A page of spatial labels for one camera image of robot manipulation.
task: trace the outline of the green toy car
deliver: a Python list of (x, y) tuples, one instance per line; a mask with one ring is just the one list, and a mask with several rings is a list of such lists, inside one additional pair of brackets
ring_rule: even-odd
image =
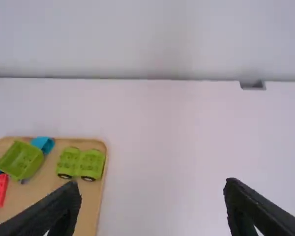
[(95, 181), (103, 175), (105, 160), (105, 154), (98, 150), (80, 151), (76, 147), (67, 147), (60, 156), (56, 172), (60, 178), (81, 177)]
[(28, 143), (15, 141), (0, 159), (0, 171), (13, 180), (24, 183), (31, 178), (44, 162), (41, 149)]

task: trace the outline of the white surface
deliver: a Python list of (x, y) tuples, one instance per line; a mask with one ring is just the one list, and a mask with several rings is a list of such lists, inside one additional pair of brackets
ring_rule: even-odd
[(0, 75), (247, 71), (295, 76), (295, 0), (0, 0)]
[(295, 83), (0, 80), (0, 137), (103, 139), (98, 236), (230, 235), (237, 177), (295, 215)]

